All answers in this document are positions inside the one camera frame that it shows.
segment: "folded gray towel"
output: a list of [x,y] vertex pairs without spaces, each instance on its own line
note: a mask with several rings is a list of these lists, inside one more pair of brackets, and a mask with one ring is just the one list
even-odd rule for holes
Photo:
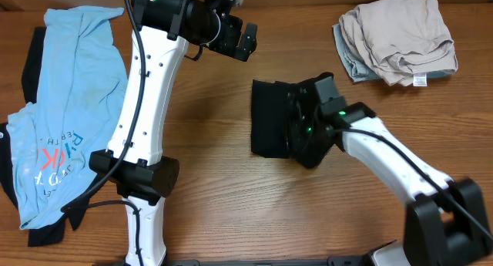
[[413,75],[457,71],[454,41],[437,0],[380,0],[340,17],[349,50],[388,84],[412,84]]

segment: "blue-gray cloth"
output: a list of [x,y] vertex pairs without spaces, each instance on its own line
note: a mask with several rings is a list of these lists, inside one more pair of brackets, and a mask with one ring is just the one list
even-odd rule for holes
[[45,14],[38,102],[8,117],[21,229],[55,223],[60,208],[96,174],[122,109],[127,77],[109,19],[123,8],[78,7]]
[[[347,47],[344,38],[342,37],[342,33],[340,30],[340,24],[332,26],[334,30],[334,39],[336,41],[336,49],[337,54],[339,54],[340,60],[344,68],[347,71],[349,77],[352,78],[355,82],[361,81],[370,81],[382,79],[377,73],[371,70],[367,65],[364,64],[358,57],[356,57]],[[427,74],[428,78],[443,78],[445,76],[450,75],[450,73],[446,72],[429,72]]]

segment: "light blue fabric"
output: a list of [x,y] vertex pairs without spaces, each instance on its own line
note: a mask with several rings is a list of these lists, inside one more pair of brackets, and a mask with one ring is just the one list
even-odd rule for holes
[[[344,68],[347,71],[349,77],[355,82],[370,81],[382,79],[377,73],[371,70],[367,65],[364,64],[358,57],[356,57],[347,47],[344,38],[342,37],[342,32],[340,30],[340,24],[332,26],[334,30],[334,39],[336,41],[336,49],[339,54],[340,60]],[[449,76],[450,73],[437,71],[427,73],[427,77],[433,78],[443,78]]]
[[7,125],[21,229],[54,224],[96,176],[90,154],[111,139],[127,84],[109,24],[122,13],[84,6],[45,14],[37,103]]

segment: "stack of folded clothes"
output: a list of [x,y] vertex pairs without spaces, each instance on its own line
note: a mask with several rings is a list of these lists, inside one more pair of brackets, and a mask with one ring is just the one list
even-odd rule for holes
[[454,41],[437,0],[380,0],[357,6],[334,26],[337,51],[355,82],[413,84],[415,76],[457,72]]

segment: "black fabric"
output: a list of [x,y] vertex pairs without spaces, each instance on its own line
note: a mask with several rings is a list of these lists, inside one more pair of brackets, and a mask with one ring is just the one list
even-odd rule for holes
[[[43,44],[45,40],[46,27],[36,27],[32,37],[31,46],[29,47],[28,58],[25,61],[24,71],[22,73],[22,89],[24,90],[25,102],[36,103],[38,92],[39,74],[41,72]],[[6,129],[7,123],[0,124],[0,184],[7,194],[7,197],[18,208],[17,198],[15,197],[12,158],[10,151],[10,136]],[[97,181],[94,179],[89,187],[92,187]],[[42,227],[36,230],[29,230],[29,247],[41,247],[49,244],[56,244],[62,241],[65,232],[65,220],[68,218],[72,229],[76,230],[84,218],[86,209],[71,210],[64,214],[56,223]]]
[[252,152],[265,158],[289,158],[284,124],[289,116],[287,94],[294,84],[253,81]]

